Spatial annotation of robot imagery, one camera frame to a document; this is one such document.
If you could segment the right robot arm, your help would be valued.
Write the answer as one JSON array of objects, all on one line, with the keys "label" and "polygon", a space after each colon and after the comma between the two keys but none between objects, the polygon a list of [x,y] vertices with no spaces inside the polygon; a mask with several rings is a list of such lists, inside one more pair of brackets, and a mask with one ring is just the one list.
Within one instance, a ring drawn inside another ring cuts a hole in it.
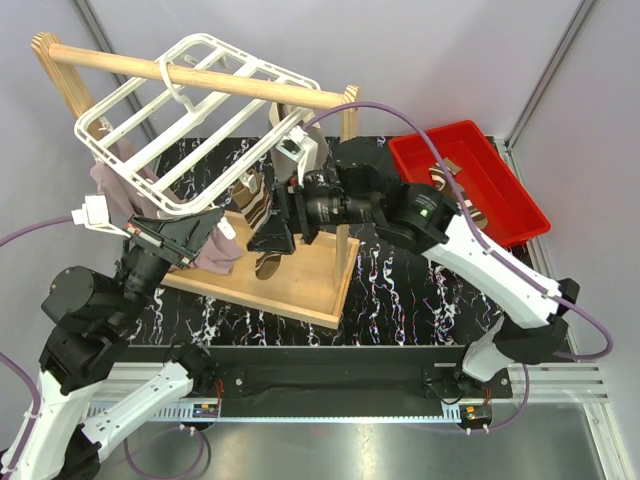
[{"label": "right robot arm", "polygon": [[338,145],[332,163],[334,182],[306,173],[274,184],[269,215],[248,250],[290,255],[295,236],[310,244],[322,227],[370,223],[387,243],[446,267],[488,295],[506,316],[440,377],[455,397],[480,394],[514,363],[538,365],[559,352],[568,330],[562,303],[579,293],[574,280],[541,276],[485,234],[474,235],[453,199],[429,184],[403,181],[391,156],[362,138]]}]

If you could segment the white plastic clip hanger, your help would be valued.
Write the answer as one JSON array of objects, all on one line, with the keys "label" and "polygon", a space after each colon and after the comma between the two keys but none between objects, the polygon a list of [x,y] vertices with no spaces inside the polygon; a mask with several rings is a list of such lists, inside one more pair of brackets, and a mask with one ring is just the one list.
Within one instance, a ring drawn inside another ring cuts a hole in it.
[{"label": "white plastic clip hanger", "polygon": [[[189,35],[155,61],[118,55],[76,53],[76,65],[115,70],[127,81],[89,108],[77,120],[75,135],[91,151],[95,161],[103,162],[156,204],[170,218],[199,214],[213,207],[215,200],[236,183],[270,149],[314,110],[323,108],[326,94],[319,84],[305,76],[273,65],[239,50],[209,34]],[[97,139],[89,131],[94,122],[149,80],[162,83],[162,91],[138,112]],[[293,106],[291,113],[236,160],[201,194],[185,203],[169,198],[170,187],[224,139],[267,103]],[[159,109],[174,104],[181,116],[133,156],[114,154],[111,146]],[[209,137],[168,173],[147,180],[142,170],[171,145],[193,132],[209,127]]]}]

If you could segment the wooden clothes rack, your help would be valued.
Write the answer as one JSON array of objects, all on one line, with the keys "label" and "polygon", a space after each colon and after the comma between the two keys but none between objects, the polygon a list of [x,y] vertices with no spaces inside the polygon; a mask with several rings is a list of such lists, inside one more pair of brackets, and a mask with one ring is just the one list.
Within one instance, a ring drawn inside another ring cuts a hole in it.
[{"label": "wooden clothes rack", "polygon": [[[90,55],[98,51],[64,45],[59,37],[52,33],[35,34],[31,40],[31,47],[64,98],[75,123],[89,108],[110,95],[128,79],[126,75],[115,70],[94,69],[74,64],[74,54]],[[91,124],[90,133],[97,139],[104,137],[109,130],[138,112],[162,89],[161,82],[147,81],[109,110],[104,119]],[[324,92],[324,106],[320,110],[355,99],[359,90],[355,86],[348,86],[343,93]],[[181,114],[174,104],[162,107],[112,145],[111,151],[123,158],[133,156],[174,123]],[[168,173],[194,152],[209,137],[210,132],[211,129],[206,127],[201,133],[193,132],[175,142],[143,168],[143,178],[156,180]],[[185,203],[195,198],[176,198],[172,192],[173,185],[168,191],[170,199]],[[356,239],[349,237],[345,229],[339,229],[333,234],[321,234],[318,246],[299,245],[293,255],[282,259],[279,269],[271,278],[258,280],[255,276],[257,257],[246,250],[251,228],[243,215],[226,212],[224,225],[229,226],[230,232],[227,236],[234,238],[243,250],[243,256],[235,262],[231,273],[218,275],[193,268],[191,265],[167,274],[164,278],[166,286],[325,328],[333,329],[339,325],[359,245]]]}]

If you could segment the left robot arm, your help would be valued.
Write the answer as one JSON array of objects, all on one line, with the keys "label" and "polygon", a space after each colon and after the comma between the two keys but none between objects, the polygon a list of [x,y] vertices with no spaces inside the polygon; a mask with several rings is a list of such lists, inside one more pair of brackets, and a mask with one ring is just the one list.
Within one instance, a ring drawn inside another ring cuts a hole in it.
[{"label": "left robot arm", "polygon": [[183,344],[134,392],[94,418],[87,415],[156,288],[171,267],[195,260],[223,216],[219,208],[176,219],[132,216],[114,276],[76,266],[55,277],[41,305],[55,326],[40,355],[32,404],[1,458],[2,478],[92,479],[163,406],[219,392],[210,354]]}]

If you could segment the grey cream sock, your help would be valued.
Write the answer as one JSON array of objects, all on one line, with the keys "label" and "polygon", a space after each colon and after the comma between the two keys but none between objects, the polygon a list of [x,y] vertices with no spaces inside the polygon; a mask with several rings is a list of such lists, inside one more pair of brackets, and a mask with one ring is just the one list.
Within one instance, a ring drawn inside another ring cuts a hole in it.
[{"label": "grey cream sock", "polygon": [[[293,110],[293,106],[280,103],[272,103],[269,110],[269,121],[275,127],[281,120],[288,116]],[[322,170],[326,163],[329,148],[324,136],[324,132],[319,123],[315,123],[308,131],[309,137],[317,144],[317,151],[314,160],[307,162],[307,170]],[[275,180],[278,182],[287,181],[297,172],[300,156],[300,148],[290,139],[285,138],[280,144],[270,150],[273,164]]]}]

